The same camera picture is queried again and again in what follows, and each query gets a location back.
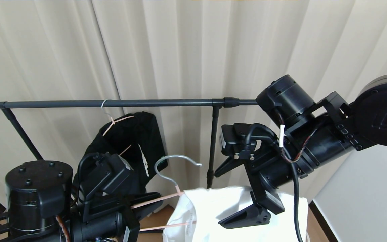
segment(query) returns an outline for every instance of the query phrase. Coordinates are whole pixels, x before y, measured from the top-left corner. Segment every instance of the beige curtain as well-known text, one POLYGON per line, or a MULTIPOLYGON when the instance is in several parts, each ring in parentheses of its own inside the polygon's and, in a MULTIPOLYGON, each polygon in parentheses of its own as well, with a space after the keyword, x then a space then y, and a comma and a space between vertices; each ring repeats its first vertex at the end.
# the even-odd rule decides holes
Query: beige curtain
MULTIPOLYGON (((316 101, 337 91, 353 101, 387 74, 387 0, 0 1, 0 100, 254 99, 290 74, 316 101)), ((107 108, 114 117, 146 110, 160 123, 171 160, 165 174, 182 189, 206 186, 210 107, 107 108)), ((74 169, 98 129, 100 108, 15 109, 43 157, 74 169)), ((219 125, 259 122, 257 106, 222 109, 219 125)), ((0 202, 5 174, 33 160, 0 112, 0 202)), ((219 147, 215 168, 225 157, 219 147)), ((313 199, 345 157, 301 181, 313 199)), ((213 187, 248 184, 242 167, 213 187)), ((283 187, 291 191, 292 184, 283 187)), ((149 191, 173 193, 156 177, 149 191)))

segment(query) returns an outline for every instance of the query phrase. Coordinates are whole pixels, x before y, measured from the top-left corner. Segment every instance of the clothes hanger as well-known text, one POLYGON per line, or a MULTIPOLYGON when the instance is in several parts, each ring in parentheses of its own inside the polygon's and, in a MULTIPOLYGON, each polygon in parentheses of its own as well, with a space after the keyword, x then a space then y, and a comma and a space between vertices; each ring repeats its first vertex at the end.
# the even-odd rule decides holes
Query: clothes hanger
POLYGON ((111 123, 110 126, 107 128, 107 130, 102 134, 102 136, 104 136, 104 135, 112 128, 112 126, 113 126, 115 123, 120 122, 120 121, 125 120, 125 119, 128 119, 128 118, 133 118, 133 117, 134 117, 133 115, 131 115, 131 116, 124 117, 124 118, 121 118, 121 119, 118 119, 118 120, 114 121, 113 117, 112 117, 109 113, 107 113, 107 112, 104 110, 104 103, 105 103, 106 101, 108 101, 108 100, 111 100, 111 99, 106 99, 106 100, 103 101, 103 103, 101 104, 101 109, 102 109, 102 111, 103 111, 106 115, 108 115, 108 116, 110 117, 110 119, 112 120, 112 123, 111 123))
MULTIPOLYGON (((186 156, 186 155, 167 155, 167 156, 164 156, 162 158, 160 158, 156 164, 155 164, 155 172, 158 176, 162 177, 163 179, 167 179, 169 181, 172 181, 175 185, 175 189, 177 190, 177 193, 173 193, 173 194, 170 194, 170 195, 167 195, 167 196, 163 196, 163 197, 160 197, 160 198, 157 198, 157 199, 152 199, 150 201, 147 201, 147 202, 142 202, 142 203, 139 203, 139 204, 135 204, 135 205, 132 205, 131 206, 131 209, 134 209, 134 208, 139 208, 139 207, 142 207, 142 206, 145 206, 145 205, 148 205, 148 204, 151 204, 151 203, 154 203, 154 202, 158 202, 158 201, 162 201, 162 200, 165 200, 165 199, 169 199, 169 198, 172 198, 172 197, 175 197, 175 196, 181 196, 184 194, 183 191, 180 191, 180 188, 177 184, 177 182, 167 176, 164 176, 162 175, 159 171, 158 171, 158 165, 165 161, 166 159, 168 158, 173 158, 173 157, 178 157, 178 158, 183 158, 183 159, 186 159, 188 160, 189 162, 191 162, 192 164, 194 164, 195 166, 202 166, 203 164, 201 163, 196 163, 192 158, 186 156)), ((164 226, 158 226, 158 227, 151 227, 151 228, 142 228, 140 229, 140 231, 146 231, 146 230, 156 230, 156 229, 163 229, 163 228, 169 228, 169 227, 176 227, 176 226, 181 226, 181 225, 188 225, 189 222, 185 222, 185 223, 180 223, 180 224, 170 224, 170 225, 164 225, 164 226)))

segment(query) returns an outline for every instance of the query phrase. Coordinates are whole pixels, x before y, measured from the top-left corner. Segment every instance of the white shirt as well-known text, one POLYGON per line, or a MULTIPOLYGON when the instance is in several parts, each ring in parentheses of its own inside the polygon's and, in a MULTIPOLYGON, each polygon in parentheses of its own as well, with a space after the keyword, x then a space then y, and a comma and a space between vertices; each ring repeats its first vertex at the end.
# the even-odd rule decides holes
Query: white shirt
MULTIPOLYGON (((218 222, 252 204, 250 187, 186 190, 178 200, 167 224, 188 225, 165 228, 164 242, 264 241, 297 242, 293 220, 294 196, 279 193, 285 212, 271 213, 269 224, 226 229, 218 222)), ((307 199, 299 200, 299 224, 302 238, 307 230, 307 199)))

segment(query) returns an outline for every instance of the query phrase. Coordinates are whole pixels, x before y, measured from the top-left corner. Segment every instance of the rack leg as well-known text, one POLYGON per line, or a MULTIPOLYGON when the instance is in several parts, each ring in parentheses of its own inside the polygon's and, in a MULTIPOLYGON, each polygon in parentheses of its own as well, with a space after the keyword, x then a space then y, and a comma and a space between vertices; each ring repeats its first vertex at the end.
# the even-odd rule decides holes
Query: rack leg
POLYGON ((10 120, 13 127, 16 129, 17 133, 22 138, 23 142, 25 142, 26 146, 28 146, 29 150, 32 152, 32 154, 35 156, 37 160, 43 160, 43 157, 38 152, 37 148, 34 146, 32 141, 29 139, 28 135, 25 133, 25 130, 23 130, 20 123, 17 121, 16 116, 11 111, 11 109, 1 109, 6 115, 7 119, 10 120))
POLYGON ((213 106, 213 120, 212 120, 212 137, 210 139, 210 159, 209 170, 207 171, 207 188, 211 188, 213 184, 213 165, 215 162, 215 148, 216 148, 216 136, 218 131, 219 120, 219 106, 213 106))

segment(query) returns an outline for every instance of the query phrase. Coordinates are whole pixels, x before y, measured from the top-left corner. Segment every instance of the black garment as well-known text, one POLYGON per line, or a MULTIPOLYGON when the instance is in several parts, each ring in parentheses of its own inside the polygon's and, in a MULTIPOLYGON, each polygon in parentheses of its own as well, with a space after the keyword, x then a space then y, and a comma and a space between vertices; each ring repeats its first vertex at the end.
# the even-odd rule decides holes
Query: black garment
MULTIPOLYGON (((106 135, 102 136, 111 122, 104 125, 87 147, 85 154, 94 152, 120 154, 131 145, 121 156, 128 161, 138 174, 138 185, 133 184, 133 186, 139 186, 140 192, 145 193, 146 184, 156 175, 154 168, 156 161, 165 156, 165 151, 155 115, 148 112, 137 112, 124 115, 121 118, 132 115, 134 116, 133 118, 115 123, 106 135), (143 151, 148 163, 149 176, 146 175, 141 151, 143 151)), ((88 168, 93 169, 94 164, 95 160, 93 158, 86 160, 84 165, 85 174, 89 173, 88 168)), ((167 166, 167 161, 162 162, 158 166, 158 171, 163 170, 167 166)))

